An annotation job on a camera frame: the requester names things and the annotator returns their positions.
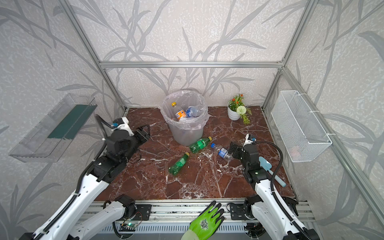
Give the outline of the right wiring board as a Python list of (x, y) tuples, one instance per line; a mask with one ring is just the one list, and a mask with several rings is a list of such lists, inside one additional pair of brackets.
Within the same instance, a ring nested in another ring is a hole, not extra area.
[(244, 226), (244, 230), (246, 235), (251, 239), (258, 239), (266, 233), (265, 228), (260, 223), (247, 223), (247, 225)]

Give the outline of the left green circuit board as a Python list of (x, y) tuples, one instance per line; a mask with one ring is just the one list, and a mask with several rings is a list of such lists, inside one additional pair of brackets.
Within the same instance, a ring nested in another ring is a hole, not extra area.
[(119, 225), (119, 232), (135, 232), (141, 222), (124, 222)]

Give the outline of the white pot with flowers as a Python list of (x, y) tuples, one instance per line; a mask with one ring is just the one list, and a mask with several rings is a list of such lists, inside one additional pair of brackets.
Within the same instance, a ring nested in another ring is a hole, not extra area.
[(238, 94), (228, 102), (228, 116), (232, 121), (242, 119), (245, 125), (249, 125), (252, 111), (249, 107), (246, 107), (243, 100), (244, 95)]

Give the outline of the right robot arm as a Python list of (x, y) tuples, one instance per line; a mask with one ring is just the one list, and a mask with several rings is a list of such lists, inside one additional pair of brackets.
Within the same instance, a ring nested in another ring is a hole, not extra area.
[[(274, 173), (269, 174), (262, 166), (258, 145), (268, 144), (278, 151), (280, 157)], [(281, 168), (284, 156), (281, 149), (272, 142), (257, 141), (246, 135), (243, 146), (230, 144), (233, 158), (241, 161), (243, 175), (256, 194), (247, 197), (244, 211), (248, 218), (256, 219), (273, 240), (319, 240), (316, 230), (307, 228), (299, 219), (296, 202), (283, 198), (275, 188), (276, 175)]]

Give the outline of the clear bottle orange label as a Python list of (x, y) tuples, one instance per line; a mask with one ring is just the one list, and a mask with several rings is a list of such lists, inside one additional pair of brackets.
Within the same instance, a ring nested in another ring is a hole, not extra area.
[(185, 121), (188, 118), (183, 108), (179, 106), (176, 102), (173, 102), (171, 106), (173, 115), (178, 122)]

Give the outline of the green bottle yellow cap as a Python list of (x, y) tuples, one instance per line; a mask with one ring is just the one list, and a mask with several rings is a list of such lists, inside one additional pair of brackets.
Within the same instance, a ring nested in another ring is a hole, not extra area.
[(181, 171), (183, 166), (187, 163), (189, 157), (190, 154), (188, 152), (185, 152), (184, 155), (175, 164), (169, 167), (169, 173), (173, 176), (176, 176)]
[(190, 151), (193, 154), (196, 154), (200, 150), (203, 150), (205, 147), (207, 147), (211, 141), (212, 141), (212, 137), (201, 138), (189, 146)]

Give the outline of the green and black work glove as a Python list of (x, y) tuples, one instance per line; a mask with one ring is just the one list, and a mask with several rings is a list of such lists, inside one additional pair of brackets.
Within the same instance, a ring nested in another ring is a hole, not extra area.
[(225, 217), (221, 203), (212, 201), (205, 210), (190, 223), (181, 240), (207, 240), (221, 226)]

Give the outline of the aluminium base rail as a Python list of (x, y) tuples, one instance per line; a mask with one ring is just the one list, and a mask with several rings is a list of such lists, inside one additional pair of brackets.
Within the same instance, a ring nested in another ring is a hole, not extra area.
[[(137, 200), (137, 209), (141, 212), (135, 217), (135, 221), (139, 222), (142, 217), (143, 223), (189, 223), (197, 217), (214, 199), (186, 199), (186, 200)], [(229, 222), (254, 222), (256, 219), (249, 219), (244, 213), (240, 213), (243, 207), (244, 198), (224, 198), (215, 199), (222, 204), (225, 210), (225, 223)], [(103, 210), (104, 202), (94, 201), (86, 209), (78, 222), (88, 220)], [(145, 210), (143, 205), (151, 205), (149, 210)], [(308, 202), (299, 202), (296, 205), (297, 218), (303, 223), (316, 222), (315, 217)]]

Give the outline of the red spray bottle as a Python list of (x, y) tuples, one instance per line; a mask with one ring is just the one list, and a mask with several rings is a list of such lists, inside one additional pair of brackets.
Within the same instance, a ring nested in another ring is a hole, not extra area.
[(295, 215), (298, 217), (298, 211), (297, 211), (297, 205), (299, 204), (295, 199), (288, 198), (288, 197), (283, 197), (283, 200), (287, 204), (287, 206), (290, 208), (290, 210), (295, 213)]

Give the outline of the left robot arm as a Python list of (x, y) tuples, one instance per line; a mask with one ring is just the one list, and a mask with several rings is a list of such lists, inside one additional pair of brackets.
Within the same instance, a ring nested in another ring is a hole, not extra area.
[(138, 213), (135, 200), (121, 195), (105, 209), (84, 222), (76, 223), (95, 198), (126, 168), (128, 161), (150, 139), (150, 127), (138, 127), (132, 134), (116, 129), (106, 137), (107, 152), (81, 173), (77, 187), (64, 204), (36, 231), (24, 233), (22, 240), (88, 240), (107, 225)]

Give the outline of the translucent pink bin liner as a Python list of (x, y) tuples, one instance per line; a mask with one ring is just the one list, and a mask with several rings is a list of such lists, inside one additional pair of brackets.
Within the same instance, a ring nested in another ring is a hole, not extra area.
[[(185, 121), (178, 122), (173, 115), (171, 106), (173, 102), (181, 106), (185, 112), (188, 107), (196, 105), (203, 105), (205, 111), (198, 118), (187, 118)], [(160, 110), (167, 124), (176, 126), (182, 130), (197, 130), (203, 128), (210, 117), (205, 98), (199, 92), (192, 90), (180, 90), (169, 94), (161, 103)]]

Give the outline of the clear bottle small blue label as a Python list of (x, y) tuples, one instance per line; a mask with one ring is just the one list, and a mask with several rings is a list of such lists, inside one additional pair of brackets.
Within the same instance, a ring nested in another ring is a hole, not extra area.
[(221, 145), (212, 143), (211, 148), (219, 157), (226, 161), (231, 161), (234, 159), (232, 154), (230, 154), (229, 151)]

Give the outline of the light blue spatula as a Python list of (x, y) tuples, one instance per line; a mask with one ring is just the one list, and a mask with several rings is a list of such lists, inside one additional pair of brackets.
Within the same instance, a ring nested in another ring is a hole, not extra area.
[[(263, 157), (259, 157), (259, 162), (260, 162), (260, 166), (266, 171), (268, 172), (269, 174), (273, 175), (274, 172), (271, 170), (272, 168), (272, 164), (269, 163), (265, 158)], [(284, 188), (286, 187), (286, 183), (279, 177), (279, 176), (275, 176), (275, 180)]]

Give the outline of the grey mesh waste bin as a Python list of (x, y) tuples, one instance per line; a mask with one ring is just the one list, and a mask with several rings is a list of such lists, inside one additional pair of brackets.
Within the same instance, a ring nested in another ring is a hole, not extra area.
[(190, 146), (202, 138), (204, 129), (182, 130), (176, 126), (169, 125), (173, 137), (177, 143), (183, 146)]

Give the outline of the clear bottle large blue label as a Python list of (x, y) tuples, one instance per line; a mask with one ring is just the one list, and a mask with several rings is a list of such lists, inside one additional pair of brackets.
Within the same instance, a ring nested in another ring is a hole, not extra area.
[(190, 106), (186, 110), (186, 115), (188, 118), (198, 118), (205, 111), (205, 107), (203, 105)]

